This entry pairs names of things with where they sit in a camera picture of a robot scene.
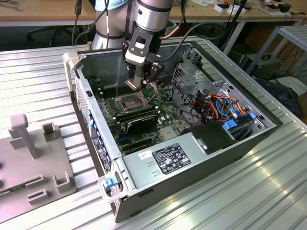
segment metal shelf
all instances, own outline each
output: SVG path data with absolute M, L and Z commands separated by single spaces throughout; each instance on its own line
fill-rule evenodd
M 263 45 L 261 50 L 259 51 L 256 58 L 250 64 L 249 68 L 246 70 L 246 73 L 251 74 L 251 72 L 257 65 L 258 61 L 263 56 L 265 51 L 269 48 L 271 43 L 276 39 L 277 35 L 283 36 L 288 41 L 294 43 L 295 45 L 297 45 L 304 51 L 307 51 L 307 26 L 277 26 L 275 30 L 273 31 L 273 33 L 271 34 L 271 36 L 266 41 L 266 43 Z M 304 61 L 297 68 L 294 75 L 298 74 L 306 65 L 307 65 L 307 60 Z

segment power supply label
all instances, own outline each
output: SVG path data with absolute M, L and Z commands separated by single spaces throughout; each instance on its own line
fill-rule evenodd
M 191 164 L 188 156 L 178 143 L 160 149 L 152 154 L 162 173 L 165 175 Z

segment aluminum workbench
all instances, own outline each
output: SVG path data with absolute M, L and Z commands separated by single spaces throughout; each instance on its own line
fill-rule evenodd
M 0 138 L 9 135 L 9 117 L 17 113 L 27 115 L 30 130 L 49 121 L 59 125 L 78 190 L 4 222 L 0 229 L 307 229 L 306 125 L 212 43 L 189 40 L 196 40 L 284 126 L 241 160 L 115 223 L 96 186 L 97 174 L 68 95 L 62 55 L 71 47 L 2 52 Z M 219 78 L 209 64 L 203 68 Z

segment open computer chassis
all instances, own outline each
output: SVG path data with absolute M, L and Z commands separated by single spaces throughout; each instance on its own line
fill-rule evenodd
M 176 45 L 162 45 L 159 55 Z M 71 98 L 116 222 L 241 159 L 282 125 L 195 42 L 184 43 L 140 92 L 124 82 L 121 50 L 75 57 Z

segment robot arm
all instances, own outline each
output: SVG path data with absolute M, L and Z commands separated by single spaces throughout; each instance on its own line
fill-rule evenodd
M 139 90 L 154 81 L 164 66 L 155 62 L 161 39 L 164 35 L 173 0 L 109 0 L 109 20 L 103 15 L 97 22 L 93 49 L 106 48 L 107 25 L 109 22 L 108 48 L 122 47 L 123 60 L 130 72 L 126 83 Z M 104 0 L 97 0 L 97 15 L 105 8 Z M 131 32 L 125 41 L 125 32 Z M 135 75 L 136 68 L 141 76 Z

